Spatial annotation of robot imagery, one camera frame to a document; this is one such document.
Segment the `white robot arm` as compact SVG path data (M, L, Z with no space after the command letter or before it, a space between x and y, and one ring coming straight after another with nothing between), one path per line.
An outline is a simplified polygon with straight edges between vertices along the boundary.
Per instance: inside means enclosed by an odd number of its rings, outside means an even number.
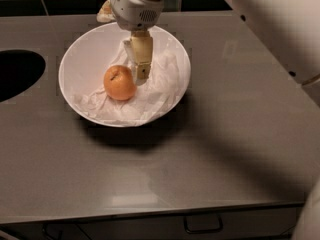
M320 0L224 0L314 101L319 101ZM164 7L163 0L107 0L97 20L114 20L133 34L145 34ZM157 14L144 20L145 11Z

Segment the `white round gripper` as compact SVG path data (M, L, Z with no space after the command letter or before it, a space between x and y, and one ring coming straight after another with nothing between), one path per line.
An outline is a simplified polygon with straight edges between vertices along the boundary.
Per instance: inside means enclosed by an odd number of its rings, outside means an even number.
M164 0L106 0L96 16L100 23L116 19L121 29L132 31L130 38L124 40L123 44L138 86L148 80L151 71L153 38L147 29L157 23L163 8Z

